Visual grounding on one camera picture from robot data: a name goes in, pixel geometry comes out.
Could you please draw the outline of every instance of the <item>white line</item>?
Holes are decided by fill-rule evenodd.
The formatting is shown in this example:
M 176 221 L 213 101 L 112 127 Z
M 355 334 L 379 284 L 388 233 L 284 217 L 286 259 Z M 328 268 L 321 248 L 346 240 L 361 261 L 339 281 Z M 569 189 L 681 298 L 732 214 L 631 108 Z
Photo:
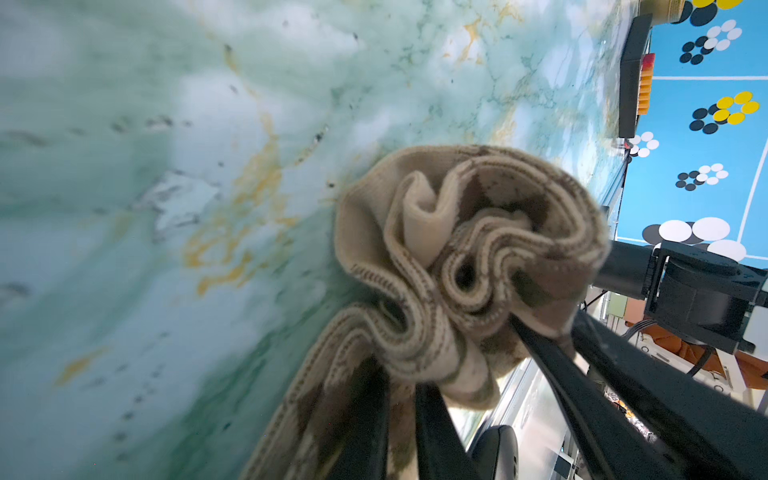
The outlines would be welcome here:
M 744 77 L 656 77 L 654 80 L 768 80 L 768 76 Z
M 638 240 L 637 238 L 616 237 L 616 240 L 629 240 L 630 242 L 640 242 L 640 243 L 645 243 L 647 245 L 650 245 L 647 241 Z
M 763 164 L 766 163 L 766 155 L 768 155 L 768 140 L 766 140 L 766 146 L 763 149 L 763 156 L 760 157 L 760 163 L 757 164 L 757 172 L 755 172 L 755 179 L 752 180 L 752 190 L 750 190 L 750 196 L 746 199 L 746 208 L 744 209 L 744 216 L 741 217 L 741 227 L 739 227 L 739 236 L 736 241 L 741 243 L 741 237 L 744 235 L 744 226 L 746 225 L 746 216 L 750 214 L 750 207 L 752 207 L 752 197 L 755 196 L 755 189 L 757 189 L 757 181 L 760 179 L 760 173 L 763 171 Z

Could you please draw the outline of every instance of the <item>yellow circle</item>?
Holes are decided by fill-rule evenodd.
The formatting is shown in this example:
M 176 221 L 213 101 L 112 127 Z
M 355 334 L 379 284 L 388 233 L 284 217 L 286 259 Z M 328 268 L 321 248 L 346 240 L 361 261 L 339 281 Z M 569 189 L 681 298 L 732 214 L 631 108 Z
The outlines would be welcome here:
M 717 7 L 720 10 L 730 10 L 733 7 L 738 6 L 743 1 L 744 0 L 718 0 Z
M 753 114 L 760 109 L 760 104 L 756 101 L 748 102 L 741 108 L 741 111 L 747 115 Z
M 730 108 L 733 105 L 733 99 L 731 97 L 722 97 L 717 101 L 718 108 Z
M 741 122 L 743 122 L 745 118 L 746 118 L 746 115 L 743 113 L 733 114 L 730 117 L 728 117 L 728 123 L 731 125 L 738 125 Z
M 748 101 L 752 100 L 752 92 L 751 91 L 743 91 L 740 94 L 736 96 L 736 103 L 739 105 L 744 105 Z
M 728 115 L 730 115 L 730 112 L 723 109 L 716 111 L 715 115 L 712 115 L 712 117 L 715 119 L 715 121 L 723 121 L 728 118 Z

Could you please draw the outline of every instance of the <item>black cylinder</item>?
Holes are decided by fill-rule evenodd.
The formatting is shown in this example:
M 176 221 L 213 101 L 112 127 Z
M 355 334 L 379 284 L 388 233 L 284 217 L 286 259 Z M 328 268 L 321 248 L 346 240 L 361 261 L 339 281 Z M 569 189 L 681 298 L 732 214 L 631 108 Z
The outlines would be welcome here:
M 609 292 L 645 300 L 643 284 L 653 252 L 651 247 L 614 241 L 611 254 L 594 279 L 594 285 Z

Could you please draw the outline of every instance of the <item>marble surface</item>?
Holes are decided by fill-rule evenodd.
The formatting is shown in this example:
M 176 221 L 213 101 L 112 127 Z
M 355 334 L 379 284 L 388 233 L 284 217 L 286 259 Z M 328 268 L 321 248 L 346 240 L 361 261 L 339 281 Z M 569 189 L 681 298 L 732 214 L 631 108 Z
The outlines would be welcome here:
M 235 478 L 344 187 L 520 147 L 600 197 L 631 0 L 0 0 L 0 476 Z

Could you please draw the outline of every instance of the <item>knit fabric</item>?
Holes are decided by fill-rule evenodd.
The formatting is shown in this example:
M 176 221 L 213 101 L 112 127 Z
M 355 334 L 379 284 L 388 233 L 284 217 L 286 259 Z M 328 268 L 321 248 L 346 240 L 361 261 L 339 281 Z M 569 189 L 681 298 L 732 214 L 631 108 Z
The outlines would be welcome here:
M 509 315 L 570 350 L 577 304 L 609 250 L 605 219 L 573 177 L 484 146 L 385 157 L 339 202 L 334 242 L 344 270 L 382 300 L 331 320 L 243 480 L 322 478 L 377 365 L 391 378 L 389 478 L 416 478 L 415 384 L 492 408 L 495 379 L 528 355 Z

